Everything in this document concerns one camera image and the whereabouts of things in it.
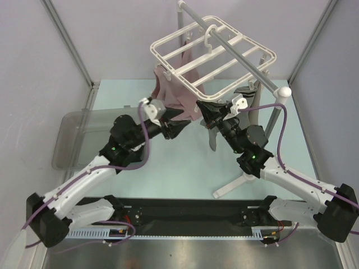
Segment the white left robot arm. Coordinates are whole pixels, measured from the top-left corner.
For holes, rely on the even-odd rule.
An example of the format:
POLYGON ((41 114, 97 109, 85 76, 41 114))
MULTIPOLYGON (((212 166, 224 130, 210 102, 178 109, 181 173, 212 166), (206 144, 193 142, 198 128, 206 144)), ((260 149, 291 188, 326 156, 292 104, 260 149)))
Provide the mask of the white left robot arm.
POLYGON ((59 244, 77 228, 108 221, 118 224, 128 217, 122 202, 112 195, 80 206, 88 192, 123 170, 135 170, 149 158, 149 140, 163 135, 176 138, 190 120, 175 120, 182 109, 146 105, 147 120, 136 124, 130 115, 114 121, 107 144, 98 155, 67 182, 43 196, 33 193, 26 200, 25 227, 31 227, 47 248, 59 244))

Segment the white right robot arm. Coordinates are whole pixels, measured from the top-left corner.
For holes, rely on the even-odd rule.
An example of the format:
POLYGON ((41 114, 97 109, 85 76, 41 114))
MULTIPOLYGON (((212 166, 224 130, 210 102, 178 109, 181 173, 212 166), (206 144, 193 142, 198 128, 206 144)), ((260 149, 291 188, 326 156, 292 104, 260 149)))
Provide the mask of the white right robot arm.
POLYGON ((358 219, 358 202, 353 188, 346 184, 336 187, 296 174, 282 161, 280 152, 273 155, 265 149, 268 139, 262 126, 240 129, 238 120, 227 118, 230 112, 238 115, 251 112, 253 108, 204 101, 198 101, 197 106, 207 129, 219 129, 234 153, 239 154, 237 162, 244 175, 272 182, 300 198, 300 201, 287 201, 268 196, 264 199, 266 206, 259 210, 263 224, 293 221, 314 226, 335 242, 346 241, 358 219))

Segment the grey striped sock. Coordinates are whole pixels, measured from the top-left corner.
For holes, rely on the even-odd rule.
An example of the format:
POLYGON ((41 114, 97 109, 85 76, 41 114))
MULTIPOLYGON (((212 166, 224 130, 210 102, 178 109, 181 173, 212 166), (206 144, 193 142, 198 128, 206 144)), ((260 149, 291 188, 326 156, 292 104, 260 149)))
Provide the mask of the grey striped sock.
MULTIPOLYGON (((257 88, 255 88, 254 86, 252 88, 249 86, 243 86, 237 88, 234 91, 235 94, 241 94, 242 97, 246 100, 245 104, 247 105, 247 107, 245 107, 244 105, 240 105, 241 109, 254 108, 259 105, 259 95, 256 92, 257 88)), ((251 110, 249 112, 240 112, 237 115, 237 118, 239 119, 240 128, 245 129, 250 125, 258 124, 258 111, 251 110)))
POLYGON ((205 127, 208 130, 209 134, 209 146, 212 151, 216 152, 217 150, 217 134, 219 133, 219 129, 217 127, 209 128, 205 123, 204 119, 201 120, 200 125, 205 127))

